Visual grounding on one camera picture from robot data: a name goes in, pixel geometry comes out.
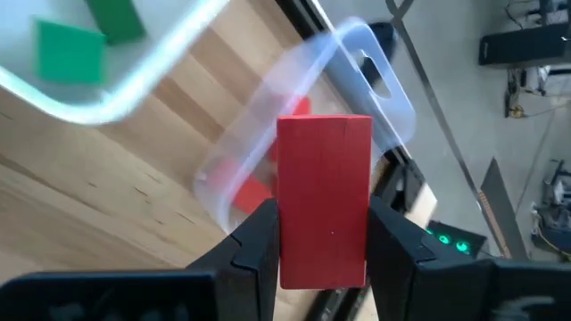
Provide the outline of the red rectangular block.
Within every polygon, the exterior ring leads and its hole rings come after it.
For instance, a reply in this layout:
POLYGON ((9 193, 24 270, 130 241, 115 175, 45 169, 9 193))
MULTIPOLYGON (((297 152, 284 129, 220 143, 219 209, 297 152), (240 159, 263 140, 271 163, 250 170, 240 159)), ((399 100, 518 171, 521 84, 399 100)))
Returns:
POLYGON ((364 285, 371 131, 369 116, 278 119, 282 288, 322 290, 364 285))
POLYGON ((270 179, 270 186, 264 185, 253 176, 249 176, 237 191, 232 204, 238 210, 250 215, 267 199, 275 198, 277 191, 277 176, 270 179))

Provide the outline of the long red block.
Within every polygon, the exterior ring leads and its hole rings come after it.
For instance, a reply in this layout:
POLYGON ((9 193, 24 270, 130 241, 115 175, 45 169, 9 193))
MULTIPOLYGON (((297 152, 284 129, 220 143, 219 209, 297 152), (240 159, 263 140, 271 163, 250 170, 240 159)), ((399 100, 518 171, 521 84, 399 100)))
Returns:
POLYGON ((312 113, 311 101, 307 95, 296 96, 291 114, 294 116, 310 115, 312 113))

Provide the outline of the green square block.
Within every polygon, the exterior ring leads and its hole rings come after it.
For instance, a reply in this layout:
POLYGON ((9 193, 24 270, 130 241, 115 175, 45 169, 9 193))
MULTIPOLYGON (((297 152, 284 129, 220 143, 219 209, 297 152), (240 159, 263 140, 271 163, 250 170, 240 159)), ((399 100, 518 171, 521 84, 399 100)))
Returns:
POLYGON ((36 74, 66 85, 101 85, 105 36, 53 21, 36 21, 36 74))

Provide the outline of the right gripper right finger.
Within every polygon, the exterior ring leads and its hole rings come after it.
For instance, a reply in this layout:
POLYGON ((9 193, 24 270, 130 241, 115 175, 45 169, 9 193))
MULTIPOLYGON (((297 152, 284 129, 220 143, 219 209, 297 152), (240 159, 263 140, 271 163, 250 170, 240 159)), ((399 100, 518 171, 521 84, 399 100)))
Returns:
POLYGON ((368 277, 381 321, 485 321, 490 272, 370 199, 368 277))

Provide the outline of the black bench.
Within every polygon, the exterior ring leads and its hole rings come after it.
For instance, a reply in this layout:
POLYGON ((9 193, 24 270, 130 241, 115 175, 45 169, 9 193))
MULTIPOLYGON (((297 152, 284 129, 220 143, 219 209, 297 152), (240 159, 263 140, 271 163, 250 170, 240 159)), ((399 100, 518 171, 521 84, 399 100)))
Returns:
POLYGON ((536 67, 571 62, 571 26, 550 24, 486 35, 480 39, 480 66, 536 67))

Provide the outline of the long green block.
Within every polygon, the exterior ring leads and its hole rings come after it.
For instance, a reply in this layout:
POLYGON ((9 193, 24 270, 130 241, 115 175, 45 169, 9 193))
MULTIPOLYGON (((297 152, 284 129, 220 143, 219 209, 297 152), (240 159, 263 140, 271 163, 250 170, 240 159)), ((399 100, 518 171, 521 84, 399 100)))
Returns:
POLYGON ((108 45, 122 45, 146 36, 133 0, 85 0, 108 45))

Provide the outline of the clear plastic bin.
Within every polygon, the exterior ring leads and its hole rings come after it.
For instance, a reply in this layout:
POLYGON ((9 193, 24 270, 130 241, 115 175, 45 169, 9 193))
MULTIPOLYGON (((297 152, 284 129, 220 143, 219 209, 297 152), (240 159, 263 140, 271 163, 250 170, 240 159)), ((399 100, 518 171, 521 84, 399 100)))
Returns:
POLYGON ((232 202, 269 155, 277 139, 278 117, 292 113, 323 76, 346 103, 340 112, 372 119, 375 159, 414 136, 415 110, 383 47, 367 23, 349 18, 282 54, 245 111, 210 149, 194 179, 197 199, 224 232, 243 221, 231 213, 232 202))

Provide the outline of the white plastic bin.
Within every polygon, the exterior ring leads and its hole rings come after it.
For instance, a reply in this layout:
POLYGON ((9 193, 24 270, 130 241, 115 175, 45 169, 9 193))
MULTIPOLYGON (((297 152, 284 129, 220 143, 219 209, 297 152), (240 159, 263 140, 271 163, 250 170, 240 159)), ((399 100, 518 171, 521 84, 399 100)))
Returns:
POLYGON ((0 0, 0 88, 70 123, 127 117, 186 54, 230 0, 133 0, 146 36, 104 54, 101 85, 60 85, 37 73, 37 21, 94 30, 85 0, 0 0))

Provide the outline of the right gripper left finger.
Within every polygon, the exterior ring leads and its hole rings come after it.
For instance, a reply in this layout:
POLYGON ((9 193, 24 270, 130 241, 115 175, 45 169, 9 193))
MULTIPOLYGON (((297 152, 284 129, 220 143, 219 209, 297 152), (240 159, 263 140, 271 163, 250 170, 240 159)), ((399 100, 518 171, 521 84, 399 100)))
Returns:
POLYGON ((277 201, 267 199, 218 245, 186 268, 191 321, 272 321, 277 291, 277 201))

